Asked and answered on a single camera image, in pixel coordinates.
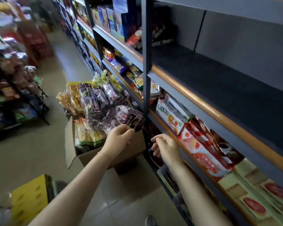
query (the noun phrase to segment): forearm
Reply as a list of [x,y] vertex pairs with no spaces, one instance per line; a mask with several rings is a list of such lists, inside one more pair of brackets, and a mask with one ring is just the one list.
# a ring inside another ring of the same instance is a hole
[[171,167],[170,171],[176,179],[181,195],[196,226],[232,225],[184,164]]
[[76,178],[49,203],[30,226],[78,225],[110,164],[103,154],[97,154]]

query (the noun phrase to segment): store aisle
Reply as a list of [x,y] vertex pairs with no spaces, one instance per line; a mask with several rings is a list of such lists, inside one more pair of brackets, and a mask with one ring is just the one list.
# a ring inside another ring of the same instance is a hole
[[[75,159],[68,170],[65,163],[64,128],[67,119],[56,95],[67,81],[90,80],[91,74],[73,41],[61,31],[48,35],[56,57],[44,60],[38,77],[48,94],[50,125],[39,126],[0,142],[0,205],[6,206],[7,194],[41,174],[70,182],[83,168]],[[144,225],[153,215],[161,226],[186,225],[143,156],[138,166],[118,176],[106,172],[81,222],[85,225]]]

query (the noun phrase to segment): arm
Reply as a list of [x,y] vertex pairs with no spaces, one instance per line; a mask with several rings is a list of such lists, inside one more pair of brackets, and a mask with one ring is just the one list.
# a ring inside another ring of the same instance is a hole
[[29,225],[78,225],[108,166],[133,134],[134,129],[125,124],[114,128],[101,151]]
[[152,147],[153,155],[162,157],[176,179],[193,223],[198,226],[232,225],[184,165],[175,140],[165,134],[160,134],[153,137],[151,141],[155,142]]

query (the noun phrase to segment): hand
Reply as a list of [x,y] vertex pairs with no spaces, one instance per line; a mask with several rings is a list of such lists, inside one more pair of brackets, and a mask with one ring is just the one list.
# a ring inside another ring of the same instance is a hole
[[108,134],[101,152],[113,161],[124,150],[126,145],[130,143],[134,133],[135,130],[126,124],[115,127]]
[[174,168],[183,164],[179,154],[178,145],[175,140],[166,134],[154,136],[151,139],[154,142],[152,146],[153,155],[162,157],[169,168]]

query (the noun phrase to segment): sneaker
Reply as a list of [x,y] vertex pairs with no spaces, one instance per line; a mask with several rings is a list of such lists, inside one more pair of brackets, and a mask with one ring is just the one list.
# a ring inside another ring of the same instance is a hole
[[156,222],[153,216],[147,216],[145,223],[146,226],[155,226]]

